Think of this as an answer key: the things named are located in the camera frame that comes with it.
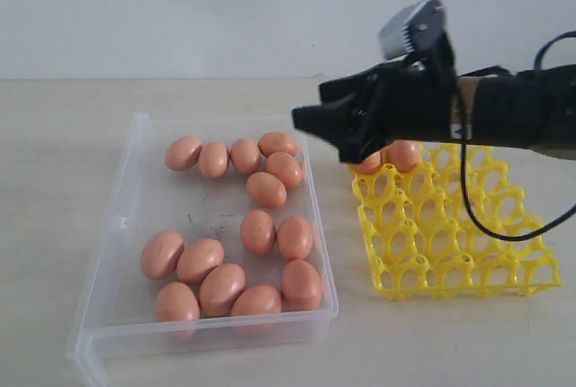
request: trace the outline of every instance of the black wire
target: black wire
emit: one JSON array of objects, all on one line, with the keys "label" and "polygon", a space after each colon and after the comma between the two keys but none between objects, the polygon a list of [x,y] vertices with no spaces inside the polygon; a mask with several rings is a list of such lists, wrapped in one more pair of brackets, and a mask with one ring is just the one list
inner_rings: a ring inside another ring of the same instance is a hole
[{"label": "black wire", "polygon": [[[536,54],[535,62],[534,62],[534,71],[537,76],[540,76],[542,70],[542,60],[544,59],[545,53],[550,49],[550,47],[556,43],[557,41],[561,41],[562,39],[567,38],[576,38],[576,31],[568,31],[560,36],[550,40],[546,43]],[[497,232],[491,231],[487,229],[484,225],[480,223],[478,218],[473,212],[472,206],[470,204],[470,199],[468,198],[468,188],[466,187],[466,147],[468,145],[468,115],[466,112],[466,106],[464,104],[464,97],[462,95],[462,91],[457,83],[457,77],[454,73],[454,87],[456,91],[456,98],[458,104],[458,110],[460,115],[462,116],[460,119],[460,123],[462,124],[463,135],[460,142],[460,186],[462,188],[462,197],[463,197],[463,204],[464,208],[466,209],[470,219],[472,220],[473,224],[480,229],[483,233],[487,234],[488,236],[499,239],[503,241],[526,241],[533,239],[535,237],[541,236],[542,234],[548,232],[549,230],[557,227],[561,223],[567,221],[571,216],[576,214],[576,204],[574,204],[566,213],[562,214],[558,218],[552,220],[551,222],[547,223],[543,227],[539,229],[534,229],[526,234],[522,234],[519,236],[507,236],[504,234],[499,234]]]}]

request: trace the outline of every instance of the table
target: table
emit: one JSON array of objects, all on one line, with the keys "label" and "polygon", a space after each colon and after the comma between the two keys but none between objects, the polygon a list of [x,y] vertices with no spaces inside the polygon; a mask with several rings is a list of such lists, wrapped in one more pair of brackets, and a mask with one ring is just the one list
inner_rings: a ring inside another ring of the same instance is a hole
[{"label": "table", "polygon": [[[316,79],[2,81],[0,385],[78,386],[64,346],[131,116],[288,113]],[[563,286],[530,297],[389,302],[370,280],[350,176],[310,140],[340,301],[322,343],[107,364],[111,385],[446,385],[574,382],[576,219],[546,236]],[[576,164],[499,152],[526,208],[550,220],[576,198]]]}]

